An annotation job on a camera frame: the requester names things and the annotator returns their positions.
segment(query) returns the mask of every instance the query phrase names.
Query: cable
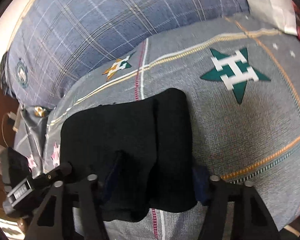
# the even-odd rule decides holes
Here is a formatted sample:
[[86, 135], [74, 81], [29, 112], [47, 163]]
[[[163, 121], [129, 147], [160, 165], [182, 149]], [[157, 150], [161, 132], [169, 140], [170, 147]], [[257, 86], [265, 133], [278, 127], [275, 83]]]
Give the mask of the cable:
[[5, 117], [6, 115], [9, 117], [9, 113], [5, 113], [5, 114], [3, 115], [3, 117], [2, 117], [2, 121], [1, 121], [1, 132], [2, 132], [2, 138], [3, 138], [3, 140], [4, 140], [5, 144], [6, 144], [6, 146], [9, 147], [8, 144], [7, 144], [7, 142], [6, 142], [6, 140], [5, 140], [5, 138], [4, 138], [4, 135], [3, 135], [3, 121], [4, 121], [4, 117]]

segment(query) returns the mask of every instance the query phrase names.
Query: black metal bracket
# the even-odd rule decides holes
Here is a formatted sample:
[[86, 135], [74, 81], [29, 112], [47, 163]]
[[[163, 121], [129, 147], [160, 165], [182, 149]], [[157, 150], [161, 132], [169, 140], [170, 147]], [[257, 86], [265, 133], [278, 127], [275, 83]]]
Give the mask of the black metal bracket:
[[234, 202], [231, 240], [280, 240], [277, 227], [258, 192], [250, 181], [244, 185], [226, 183], [210, 177], [213, 198], [199, 240], [221, 240], [227, 215], [227, 203]]
[[[56, 181], [34, 215], [25, 240], [108, 240], [98, 204], [93, 200], [93, 192], [97, 189], [98, 177], [95, 174], [71, 184]], [[73, 196], [81, 209], [84, 236], [74, 232]]]
[[23, 217], [31, 214], [42, 202], [47, 187], [57, 180], [62, 180], [72, 172], [70, 163], [62, 163], [47, 174], [42, 174], [33, 179], [29, 174], [17, 184], [8, 194], [2, 206], [5, 213], [12, 218]]

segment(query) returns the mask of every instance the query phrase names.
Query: green star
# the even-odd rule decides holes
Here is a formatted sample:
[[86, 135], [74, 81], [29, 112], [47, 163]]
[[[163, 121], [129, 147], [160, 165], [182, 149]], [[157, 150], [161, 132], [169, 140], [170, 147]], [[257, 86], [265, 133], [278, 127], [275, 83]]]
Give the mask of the green star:
[[220, 53], [210, 49], [211, 59], [215, 67], [201, 76], [201, 79], [208, 81], [224, 82], [228, 90], [232, 90], [239, 104], [242, 103], [247, 80], [271, 81], [266, 75], [249, 65], [247, 48], [240, 49], [237, 55]]

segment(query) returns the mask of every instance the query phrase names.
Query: green star pattern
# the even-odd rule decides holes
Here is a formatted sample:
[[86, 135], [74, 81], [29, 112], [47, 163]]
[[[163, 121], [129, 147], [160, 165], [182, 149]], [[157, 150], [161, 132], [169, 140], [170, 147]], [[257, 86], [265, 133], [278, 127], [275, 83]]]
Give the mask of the green star pattern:
[[[230, 57], [231, 55], [220, 53], [219, 51], [215, 49], [210, 49], [212, 55], [217, 58], [217, 60], [221, 60], [226, 57]], [[248, 50], [247, 48], [240, 49], [241, 54], [245, 57], [247, 60], [246, 63], [242, 63], [241, 61], [236, 62], [237, 66], [241, 70], [242, 73], [247, 72], [247, 67], [249, 67], [249, 61], [248, 61]], [[201, 79], [208, 80], [208, 81], [217, 81], [217, 82], [223, 82], [221, 79], [221, 76], [227, 75], [229, 78], [234, 75], [232, 69], [229, 65], [225, 65], [222, 67], [223, 70], [217, 71], [214, 67], [212, 70], [208, 71], [204, 75], [201, 76]], [[271, 81], [270, 78], [268, 78], [266, 75], [262, 74], [260, 71], [253, 68], [255, 73], [257, 74], [259, 80], [262, 81]], [[244, 92], [246, 90], [247, 81], [240, 82], [237, 84], [233, 84], [233, 94], [239, 104], [242, 103], [242, 99], [244, 96]]]

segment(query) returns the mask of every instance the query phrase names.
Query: black cloth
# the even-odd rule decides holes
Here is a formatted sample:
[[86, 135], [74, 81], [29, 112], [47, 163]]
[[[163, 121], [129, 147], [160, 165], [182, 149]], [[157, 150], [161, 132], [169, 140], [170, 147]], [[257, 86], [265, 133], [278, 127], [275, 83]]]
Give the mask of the black cloth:
[[12, 98], [16, 98], [15, 93], [10, 89], [10, 87], [6, 81], [5, 69], [6, 69], [7, 55], [8, 55], [8, 52], [3, 54], [1, 62], [0, 62], [0, 87], [1, 87], [1, 90], [3, 91], [4, 95], [9, 95]]
[[60, 161], [73, 166], [69, 182], [95, 173], [103, 184], [120, 152], [117, 179], [105, 186], [108, 193], [113, 187], [101, 206], [105, 221], [136, 222], [149, 208], [184, 212], [196, 205], [192, 130], [180, 90], [78, 112], [63, 124], [60, 150]]

